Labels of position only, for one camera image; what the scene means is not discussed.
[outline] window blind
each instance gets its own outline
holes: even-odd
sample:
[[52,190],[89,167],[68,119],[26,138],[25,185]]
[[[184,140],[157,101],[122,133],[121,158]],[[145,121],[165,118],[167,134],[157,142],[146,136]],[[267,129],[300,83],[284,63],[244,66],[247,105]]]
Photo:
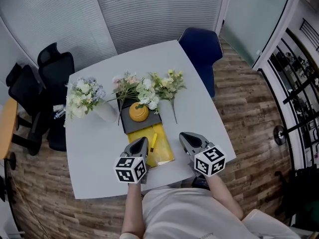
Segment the window blind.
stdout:
[[35,63],[53,42],[76,70],[116,55],[96,0],[0,0],[0,16]]
[[98,0],[118,53],[216,29],[222,0]]

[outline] yellow vase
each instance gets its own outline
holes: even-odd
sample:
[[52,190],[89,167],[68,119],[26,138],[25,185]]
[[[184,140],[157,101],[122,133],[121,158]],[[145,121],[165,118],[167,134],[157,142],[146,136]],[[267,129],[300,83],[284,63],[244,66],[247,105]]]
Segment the yellow vase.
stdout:
[[136,122],[142,122],[149,116],[149,108],[139,103],[134,103],[130,107],[130,118]]

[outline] chair backrest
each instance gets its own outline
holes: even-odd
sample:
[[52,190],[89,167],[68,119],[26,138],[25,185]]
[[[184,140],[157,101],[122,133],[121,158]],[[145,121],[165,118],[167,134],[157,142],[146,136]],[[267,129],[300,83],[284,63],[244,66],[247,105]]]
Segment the chair backrest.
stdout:
[[42,105],[41,85],[30,66],[22,68],[21,74],[9,88],[9,96],[15,99],[29,115],[37,114]]
[[214,31],[190,27],[178,41],[194,65],[213,65],[223,57],[223,50]]
[[22,67],[16,63],[5,79],[6,85],[10,87],[17,80],[17,78],[19,77],[21,73],[22,73]]
[[39,67],[39,75],[46,87],[52,105],[66,104],[67,83],[69,76],[75,72],[72,54],[61,56],[43,67]]
[[57,43],[54,42],[44,48],[38,55],[38,66],[43,67],[60,59],[62,54],[57,50]]

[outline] blue chair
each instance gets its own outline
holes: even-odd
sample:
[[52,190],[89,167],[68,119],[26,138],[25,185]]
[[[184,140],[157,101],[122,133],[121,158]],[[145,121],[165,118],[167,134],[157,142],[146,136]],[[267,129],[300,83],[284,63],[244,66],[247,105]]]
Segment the blue chair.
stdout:
[[195,67],[211,97],[215,96],[213,64],[223,57],[217,34],[201,28],[187,28],[179,44]]

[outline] person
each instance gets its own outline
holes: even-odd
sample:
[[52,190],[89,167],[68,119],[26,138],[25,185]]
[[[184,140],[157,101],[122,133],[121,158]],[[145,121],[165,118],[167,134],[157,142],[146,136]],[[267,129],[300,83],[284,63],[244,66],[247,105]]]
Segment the person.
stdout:
[[154,189],[143,200],[141,184],[129,184],[120,239],[300,239],[258,210],[244,218],[222,179],[206,180],[210,191]]

